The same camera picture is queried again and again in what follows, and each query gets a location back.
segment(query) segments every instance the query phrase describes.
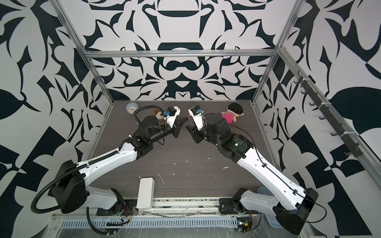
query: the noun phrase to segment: stuffed toy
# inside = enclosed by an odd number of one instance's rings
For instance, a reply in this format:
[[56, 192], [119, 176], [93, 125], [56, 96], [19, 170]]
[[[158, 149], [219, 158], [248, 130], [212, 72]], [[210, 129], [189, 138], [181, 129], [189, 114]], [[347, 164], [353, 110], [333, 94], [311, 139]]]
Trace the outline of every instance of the stuffed toy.
[[159, 110], [155, 110], [155, 111], [154, 111], [154, 114], [155, 114], [155, 117], [156, 117], [159, 121], [164, 122], [163, 114], [162, 114]]
[[243, 116], [243, 109], [238, 103], [230, 103], [227, 107], [226, 112], [221, 112], [222, 117], [226, 119], [227, 123], [231, 124], [232, 122], [237, 121], [237, 117]]

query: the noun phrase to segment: vent grille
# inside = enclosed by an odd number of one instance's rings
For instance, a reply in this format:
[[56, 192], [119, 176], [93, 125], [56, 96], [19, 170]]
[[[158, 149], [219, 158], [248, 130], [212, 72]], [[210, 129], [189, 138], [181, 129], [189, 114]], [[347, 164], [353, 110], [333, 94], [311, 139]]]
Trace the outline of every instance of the vent grille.
[[[107, 222], [117, 224], [119, 219], [94, 218], [95, 227], [104, 228]], [[182, 218], [131, 218], [123, 228], [181, 228], [181, 227], [229, 227], [237, 228], [235, 217], [182, 217]], [[86, 219], [64, 219], [61, 229], [90, 228]]]

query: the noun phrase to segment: black cable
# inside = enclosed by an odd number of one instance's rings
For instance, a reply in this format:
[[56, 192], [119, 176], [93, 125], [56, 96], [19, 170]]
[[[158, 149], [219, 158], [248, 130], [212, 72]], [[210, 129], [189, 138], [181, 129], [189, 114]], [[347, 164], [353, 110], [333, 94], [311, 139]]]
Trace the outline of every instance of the black cable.
[[[107, 159], [108, 157], [111, 157], [113, 155], [115, 155], [116, 153], [118, 153], [117, 150], [111, 152], [110, 154], [108, 155], [105, 155], [103, 157], [100, 157], [98, 159], [95, 159], [95, 160], [92, 160], [89, 162], [89, 165], [92, 165], [92, 164], [95, 164], [101, 160], [104, 160], [104, 159]], [[47, 212], [51, 212], [51, 211], [54, 211], [54, 210], [57, 210], [59, 209], [59, 206], [55, 206], [55, 207], [51, 207], [51, 208], [45, 208], [45, 209], [38, 209], [37, 208], [37, 202], [40, 200], [40, 198], [42, 197], [42, 195], [48, 190], [50, 189], [51, 187], [53, 187], [53, 185], [55, 185], [57, 182], [59, 182], [61, 179], [64, 179], [66, 178], [67, 176], [77, 172], [78, 170], [80, 169], [83, 169], [83, 168], [86, 168], [87, 167], [87, 164], [84, 164], [84, 165], [81, 165], [79, 167], [76, 167], [76, 168], [73, 168], [72, 170], [69, 170], [67, 171], [66, 173], [64, 173], [63, 175], [59, 176], [58, 178], [56, 178], [55, 180], [51, 181], [50, 183], [48, 183], [48, 185], [46, 185], [45, 187], [43, 187], [41, 189], [41, 191], [39, 191], [36, 195], [36, 197], [34, 197], [31, 205], [30, 205], [30, 209], [32, 212], [34, 213], [37, 213], [37, 214], [40, 214], [40, 213], [47, 213]]]
[[259, 217], [259, 222], [258, 222], [258, 224], [257, 224], [254, 228], [251, 228], [250, 230], [248, 230], [248, 231], [246, 231], [246, 232], [249, 232], [249, 231], [251, 231], [251, 230], [255, 230], [255, 228], [257, 228], [257, 227], [261, 224], [261, 221], [262, 221], [262, 213], [260, 212], [259, 214], [260, 214], [260, 217]]
[[86, 208], [86, 218], [87, 218], [87, 222], [89, 223], [89, 226], [90, 228], [100, 234], [100, 235], [110, 235], [110, 234], [115, 234], [118, 230], [114, 231], [113, 233], [110, 233], [110, 232], [104, 232], [104, 231], [101, 231], [101, 230], [98, 230], [93, 224], [92, 222], [90, 221], [90, 215], [89, 215], [89, 207]]
[[[166, 122], [166, 118], [165, 118], [165, 113], [164, 113], [164, 110], [161, 108], [161, 107], [159, 107], [159, 106], [156, 106], [156, 105], [148, 105], [148, 106], [144, 106], [144, 107], [141, 107], [141, 108], [139, 108], [139, 109], [136, 109], [135, 111], [134, 111], [134, 118], [135, 118], [135, 120], [136, 120], [136, 122], [138, 123], [138, 125], [140, 124], [140, 120], [139, 120], [139, 118], [137, 117], [137, 113], [138, 112], [140, 112], [140, 111], [143, 111], [143, 110], [145, 110], [145, 109], [149, 109], [149, 108], [156, 108], [156, 109], [159, 109], [160, 110], [160, 112], [163, 114], [163, 119], [164, 119], [164, 132], [166, 132], [166, 130], [167, 130], [167, 122]], [[133, 136], [135, 136], [136, 134], [137, 134], [137, 132], [139, 131], [139, 128], [132, 134], [132, 136], [131, 137], [133, 137]], [[121, 143], [120, 143], [120, 145], [119, 145], [119, 150], [120, 150], [120, 148], [122, 147], [122, 145], [126, 142], [126, 140], [123, 140]], [[161, 143], [161, 142], [159, 142], [159, 141], [157, 141], [160, 145], [164, 145], [164, 143], [165, 143], [165, 141], [164, 141], [164, 138], [163, 138], [163, 143]]]
[[259, 153], [258, 153], [258, 149], [257, 149], [257, 147], [255, 146], [255, 142], [254, 142], [254, 140], [253, 140], [253, 138], [251, 137], [251, 135], [249, 134], [249, 133], [247, 133], [244, 129], [241, 129], [241, 128], [239, 128], [239, 127], [237, 127], [237, 126], [234, 126], [234, 127], [236, 127], [236, 128], [238, 128], [238, 129], [240, 129], [241, 131], [243, 131], [243, 132], [245, 132], [246, 134], [248, 134], [249, 135], [249, 137], [251, 138], [251, 140], [252, 140], [252, 142], [253, 142], [253, 145], [254, 145], [254, 148], [255, 148], [255, 152], [257, 153], [257, 156], [258, 156], [258, 158], [259, 158], [259, 160], [261, 161], [261, 163], [263, 164], [262, 166], [263, 167], [266, 167], [268, 170], [270, 170], [275, 176], [277, 176], [278, 177], [278, 179], [280, 179], [289, 189], [291, 189], [295, 194], [298, 194], [300, 197], [302, 197], [303, 199], [306, 199], [307, 201], [309, 201], [309, 202], [312, 202], [313, 204], [315, 204], [315, 205], [318, 205], [318, 206], [320, 206], [320, 207], [322, 207], [323, 209], [324, 209], [324, 211], [325, 211], [325, 214], [324, 214], [324, 216], [323, 216], [323, 218], [321, 218], [320, 220], [317, 220], [317, 221], [315, 221], [315, 222], [307, 222], [307, 223], [318, 223], [318, 222], [321, 222], [322, 220], [324, 220], [324, 218], [327, 216], [327, 209], [325, 208], [325, 207], [323, 207], [322, 205], [320, 205], [320, 204], [318, 204], [318, 203], [316, 203], [316, 202], [314, 202], [314, 201], [312, 201], [312, 200], [310, 200], [310, 199], [308, 199], [308, 198], [306, 198], [306, 197], [303, 197], [302, 195], [300, 195], [298, 192], [297, 192], [297, 190], [294, 190], [294, 189], [292, 189], [283, 179], [281, 179], [274, 171], [272, 171], [269, 167], [267, 167], [267, 164], [265, 164], [265, 163], [263, 163], [263, 161], [262, 161], [262, 159], [261, 159], [261, 157], [259, 156]]
[[140, 120], [139, 120], [139, 118], [136, 116], [136, 114], [138, 113], [138, 112], [140, 112], [140, 111], [143, 111], [143, 110], [145, 110], [145, 109], [149, 109], [149, 108], [156, 108], [156, 109], [159, 109], [160, 110], [160, 112], [163, 114], [163, 115], [165, 115], [164, 114], [164, 111], [161, 109], [161, 107], [159, 107], [159, 106], [156, 106], [156, 105], [148, 105], [148, 106], [144, 106], [144, 107], [141, 107], [141, 108], [139, 108], [139, 109], [136, 109], [135, 111], [134, 111], [134, 118], [135, 118], [135, 120], [136, 120], [136, 122], [138, 123], [138, 124], [140, 124]]
[[217, 114], [217, 113], [214, 113], [214, 112], [212, 112], [212, 113], [208, 113], [208, 114], [206, 114], [206, 115], [202, 115], [202, 125], [203, 126], [205, 126], [205, 117], [207, 116], [207, 115], [210, 115], [210, 114]]
[[107, 223], [106, 226], [108, 227], [120, 227], [120, 226], [123, 226], [123, 225], [126, 225], [130, 222], [130, 220], [127, 218], [127, 221], [123, 221], [122, 223]]

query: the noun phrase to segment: patterned wall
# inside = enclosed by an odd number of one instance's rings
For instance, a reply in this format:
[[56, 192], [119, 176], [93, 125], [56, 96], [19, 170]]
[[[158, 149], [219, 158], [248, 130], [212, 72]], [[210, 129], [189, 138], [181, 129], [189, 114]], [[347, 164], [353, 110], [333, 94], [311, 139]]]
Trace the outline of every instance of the patterned wall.
[[269, 56], [93, 59], [115, 100], [252, 99]]
[[285, 47], [381, 157], [381, 1], [308, 0]]
[[295, 0], [62, 0], [89, 50], [274, 48]]
[[[381, 190], [349, 152], [312, 99], [279, 59], [258, 98], [261, 119], [283, 174], [319, 193], [327, 217], [311, 224], [315, 235], [328, 238], [380, 237]], [[324, 209], [314, 206], [309, 221]]]
[[32, 237], [51, 217], [32, 199], [89, 155], [109, 103], [47, 0], [1, 1], [0, 55], [0, 237]]
[[[307, 0], [285, 47], [369, 147], [381, 155], [380, 1]], [[380, 237], [381, 191], [278, 60], [258, 108], [283, 173], [319, 193], [318, 237]], [[315, 207], [309, 220], [322, 218]]]

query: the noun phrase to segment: small alarm clock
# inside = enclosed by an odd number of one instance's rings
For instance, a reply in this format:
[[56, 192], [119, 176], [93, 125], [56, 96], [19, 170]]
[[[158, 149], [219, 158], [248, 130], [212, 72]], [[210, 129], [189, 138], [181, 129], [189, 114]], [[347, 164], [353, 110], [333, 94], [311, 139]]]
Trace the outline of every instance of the small alarm clock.
[[133, 117], [134, 112], [139, 108], [139, 106], [135, 102], [130, 102], [126, 106], [126, 111]]

